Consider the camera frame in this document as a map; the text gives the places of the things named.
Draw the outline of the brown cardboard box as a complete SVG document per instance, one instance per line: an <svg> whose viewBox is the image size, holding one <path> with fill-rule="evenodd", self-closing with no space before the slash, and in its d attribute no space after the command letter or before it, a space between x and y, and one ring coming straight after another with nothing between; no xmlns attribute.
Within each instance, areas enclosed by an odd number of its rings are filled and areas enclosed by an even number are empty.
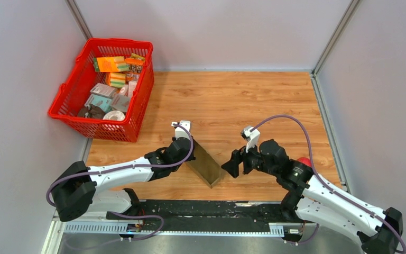
<svg viewBox="0 0 406 254"><path fill-rule="evenodd" d="M186 162L186 165L209 187L214 188L226 172L220 164L197 142L193 140L193 160Z"/></svg>

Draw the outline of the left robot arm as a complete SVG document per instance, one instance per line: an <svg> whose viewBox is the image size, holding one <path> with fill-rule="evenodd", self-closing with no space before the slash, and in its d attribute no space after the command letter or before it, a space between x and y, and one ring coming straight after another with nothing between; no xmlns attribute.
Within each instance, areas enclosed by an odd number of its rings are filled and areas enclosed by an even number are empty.
<svg viewBox="0 0 406 254"><path fill-rule="evenodd" d="M133 161L108 166L87 167L83 161L71 164L48 188L47 201L68 222L91 212L121 214L132 220L140 214L140 204L132 189L112 189L129 183L150 182L169 176L182 163L194 160L193 140L174 138L168 147L149 152Z"/></svg>

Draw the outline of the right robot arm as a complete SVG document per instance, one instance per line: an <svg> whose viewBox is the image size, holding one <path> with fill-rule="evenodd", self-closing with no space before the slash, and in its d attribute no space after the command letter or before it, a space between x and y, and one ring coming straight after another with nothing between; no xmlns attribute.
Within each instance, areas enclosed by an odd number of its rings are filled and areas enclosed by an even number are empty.
<svg viewBox="0 0 406 254"><path fill-rule="evenodd" d="M403 232L401 212L371 205L315 175L309 159L289 158L271 139L233 150L222 169L236 178L239 165L244 174L257 170L276 177L288 191L280 207L286 221L299 218L330 228L352 239L365 253L396 253Z"/></svg>

